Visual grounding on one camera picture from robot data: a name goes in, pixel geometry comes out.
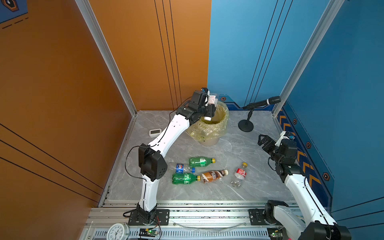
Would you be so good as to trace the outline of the clear bottle red label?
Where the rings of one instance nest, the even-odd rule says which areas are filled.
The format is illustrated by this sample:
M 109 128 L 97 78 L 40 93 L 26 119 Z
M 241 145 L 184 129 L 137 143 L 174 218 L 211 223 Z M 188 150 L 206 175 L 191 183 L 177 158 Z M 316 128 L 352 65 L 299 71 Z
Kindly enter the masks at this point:
M 239 188 L 247 176 L 247 167 L 248 164 L 243 162 L 242 165 L 237 168 L 237 170 L 234 173 L 234 177 L 231 181 L 231 185 L 235 188 Z

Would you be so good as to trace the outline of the green bottle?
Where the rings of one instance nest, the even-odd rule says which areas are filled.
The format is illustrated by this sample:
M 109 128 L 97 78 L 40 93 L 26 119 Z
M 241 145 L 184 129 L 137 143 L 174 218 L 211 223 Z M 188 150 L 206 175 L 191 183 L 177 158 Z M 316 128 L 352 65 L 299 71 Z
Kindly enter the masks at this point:
M 194 182 L 200 182 L 201 176 L 196 176 L 192 173 L 173 174 L 172 184 L 174 185 L 190 185 Z
M 215 162 L 216 162 L 215 158 L 208 158 L 208 157 L 189 158 L 189 166 L 192 168 L 207 167 L 210 164 L 214 164 Z

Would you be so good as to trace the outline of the small pepsi bottle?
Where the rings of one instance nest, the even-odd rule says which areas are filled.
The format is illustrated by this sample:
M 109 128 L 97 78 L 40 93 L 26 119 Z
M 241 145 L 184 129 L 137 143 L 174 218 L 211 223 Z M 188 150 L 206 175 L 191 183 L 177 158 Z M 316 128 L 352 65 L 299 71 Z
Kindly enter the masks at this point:
M 194 174 L 195 171 L 196 171 L 196 169 L 194 167 L 191 167 L 188 164 L 179 164 L 179 163 L 177 163 L 176 167 L 175 167 L 175 173 L 176 174 L 185 174 L 185 173 L 192 173 L 192 174 Z

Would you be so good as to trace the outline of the brown drink bottle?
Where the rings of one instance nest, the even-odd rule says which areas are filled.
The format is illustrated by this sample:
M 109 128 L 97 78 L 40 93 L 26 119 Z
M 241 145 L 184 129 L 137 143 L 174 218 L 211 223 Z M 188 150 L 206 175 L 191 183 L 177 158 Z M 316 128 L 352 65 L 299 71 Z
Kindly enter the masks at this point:
M 224 170 L 212 170 L 201 174 L 202 183 L 211 183 L 217 181 L 229 174 L 227 169 Z

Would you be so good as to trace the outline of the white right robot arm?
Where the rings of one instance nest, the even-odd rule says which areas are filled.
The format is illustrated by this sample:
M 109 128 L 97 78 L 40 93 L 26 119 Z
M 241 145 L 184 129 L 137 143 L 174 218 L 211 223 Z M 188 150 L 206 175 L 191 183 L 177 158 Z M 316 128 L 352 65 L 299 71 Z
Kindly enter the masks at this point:
M 259 135 L 258 145 L 275 162 L 274 170 L 292 193 L 302 213 L 299 218 L 287 203 L 269 200 L 263 212 L 264 221 L 281 225 L 291 240 L 350 240 L 347 227 L 341 226 L 326 211 L 310 187 L 304 171 L 296 163 L 297 143 L 291 132 L 281 132 L 278 141 Z

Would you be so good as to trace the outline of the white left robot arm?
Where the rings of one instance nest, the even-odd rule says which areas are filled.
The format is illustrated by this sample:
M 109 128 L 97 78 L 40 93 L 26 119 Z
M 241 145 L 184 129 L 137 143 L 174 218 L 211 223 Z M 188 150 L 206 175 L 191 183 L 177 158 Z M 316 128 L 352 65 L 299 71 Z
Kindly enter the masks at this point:
M 211 93 L 208 88 L 195 91 L 191 99 L 182 103 L 165 130 L 149 144 L 137 146 L 139 168 L 142 180 L 142 193 L 131 218 L 150 225 L 157 220 L 157 192 L 160 179 L 165 175 L 168 165 L 165 156 L 178 137 L 202 117 L 212 118 L 216 106 L 209 103 Z

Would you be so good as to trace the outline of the yellow plastic bin liner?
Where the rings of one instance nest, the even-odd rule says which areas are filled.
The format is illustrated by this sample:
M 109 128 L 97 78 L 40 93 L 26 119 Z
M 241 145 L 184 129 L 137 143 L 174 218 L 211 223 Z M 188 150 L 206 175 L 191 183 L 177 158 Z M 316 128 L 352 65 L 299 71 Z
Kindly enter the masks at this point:
M 187 130 L 187 134 L 198 142 L 218 140 L 227 134 L 227 125 L 229 121 L 229 109 L 227 105 L 218 101 L 215 115 L 211 121 L 201 118 Z

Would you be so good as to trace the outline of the beige bin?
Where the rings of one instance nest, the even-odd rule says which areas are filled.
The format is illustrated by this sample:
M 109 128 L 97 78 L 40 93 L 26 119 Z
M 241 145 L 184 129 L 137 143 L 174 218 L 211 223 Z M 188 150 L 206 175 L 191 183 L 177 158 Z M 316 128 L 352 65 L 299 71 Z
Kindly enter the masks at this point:
M 198 142 L 204 146 L 213 146 L 227 133 L 229 109 L 223 102 L 218 102 L 214 117 L 210 121 L 202 119 L 197 128 Z

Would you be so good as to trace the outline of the black microphone stand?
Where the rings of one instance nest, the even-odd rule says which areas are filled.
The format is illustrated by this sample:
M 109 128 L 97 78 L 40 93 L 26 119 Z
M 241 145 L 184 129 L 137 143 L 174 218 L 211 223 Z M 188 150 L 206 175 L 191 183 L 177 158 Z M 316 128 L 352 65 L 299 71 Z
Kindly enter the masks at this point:
M 246 120 L 241 120 L 238 123 L 238 127 L 243 132 L 251 132 L 254 129 L 253 123 L 250 121 L 254 110 L 250 110 Z

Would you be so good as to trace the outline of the black microphone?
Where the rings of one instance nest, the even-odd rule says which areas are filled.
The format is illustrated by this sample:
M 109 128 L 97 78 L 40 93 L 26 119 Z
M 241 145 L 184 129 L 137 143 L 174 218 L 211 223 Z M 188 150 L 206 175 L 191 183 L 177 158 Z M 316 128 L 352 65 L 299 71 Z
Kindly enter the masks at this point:
M 242 109 L 243 110 L 254 110 L 256 108 L 260 108 L 260 107 L 264 107 L 264 106 L 269 106 L 269 105 L 274 105 L 274 104 L 278 104 L 280 102 L 281 102 L 281 97 L 280 96 L 275 96 L 275 97 L 271 97 L 271 98 L 263 100 L 263 101 L 259 101 L 259 102 L 248 104 L 248 105 L 242 107 Z

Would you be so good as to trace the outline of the white digital clock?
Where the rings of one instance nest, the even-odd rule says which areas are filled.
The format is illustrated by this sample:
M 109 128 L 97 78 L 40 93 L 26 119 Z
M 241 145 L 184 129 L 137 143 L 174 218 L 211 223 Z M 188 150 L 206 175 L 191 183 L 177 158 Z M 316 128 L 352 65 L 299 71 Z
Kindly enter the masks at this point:
M 149 131 L 149 136 L 151 138 L 156 138 L 162 133 L 162 129 L 152 129 Z

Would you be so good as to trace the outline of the green circuit board right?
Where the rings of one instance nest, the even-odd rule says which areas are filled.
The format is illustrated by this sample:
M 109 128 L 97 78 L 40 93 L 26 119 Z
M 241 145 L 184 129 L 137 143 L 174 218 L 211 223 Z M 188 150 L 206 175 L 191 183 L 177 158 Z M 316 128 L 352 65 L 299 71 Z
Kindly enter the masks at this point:
M 284 232 L 283 230 L 268 229 L 269 237 L 271 240 L 283 240 Z

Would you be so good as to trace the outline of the green circuit board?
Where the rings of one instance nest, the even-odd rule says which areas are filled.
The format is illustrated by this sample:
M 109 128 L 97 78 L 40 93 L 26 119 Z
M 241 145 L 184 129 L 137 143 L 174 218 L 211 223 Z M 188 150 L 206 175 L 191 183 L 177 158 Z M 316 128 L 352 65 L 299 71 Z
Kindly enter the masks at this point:
M 268 229 L 269 237 L 271 240 L 283 240 L 284 232 L 283 230 Z
M 140 229 L 139 238 L 155 238 L 159 232 L 153 229 Z

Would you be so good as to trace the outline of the green circuit board left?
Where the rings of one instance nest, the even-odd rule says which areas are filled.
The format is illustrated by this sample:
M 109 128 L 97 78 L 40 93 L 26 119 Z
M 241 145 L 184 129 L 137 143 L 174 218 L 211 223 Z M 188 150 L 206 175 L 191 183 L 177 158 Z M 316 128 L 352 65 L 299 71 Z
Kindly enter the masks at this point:
M 140 229 L 139 238 L 155 238 L 159 232 L 153 229 Z

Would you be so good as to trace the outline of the aluminium corner post left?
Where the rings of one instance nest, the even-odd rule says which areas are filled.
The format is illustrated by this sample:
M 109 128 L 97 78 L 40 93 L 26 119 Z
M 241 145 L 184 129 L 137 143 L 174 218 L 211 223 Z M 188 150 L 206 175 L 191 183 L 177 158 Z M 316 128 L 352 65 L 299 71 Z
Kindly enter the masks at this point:
M 110 50 L 110 47 L 107 43 L 107 40 L 103 34 L 103 31 L 100 27 L 100 24 L 97 20 L 97 17 L 92 9 L 90 2 L 86 0 L 75 0 L 75 2 L 82 14 L 83 19 L 87 24 L 88 29 L 91 32 L 91 35 L 99 49 L 99 52 L 101 53 L 105 64 L 107 65 L 110 74 L 113 77 L 114 82 L 130 114 L 135 118 L 137 116 L 138 111 L 134 105 L 129 90 L 127 89 L 126 83 L 114 59 L 114 56 Z

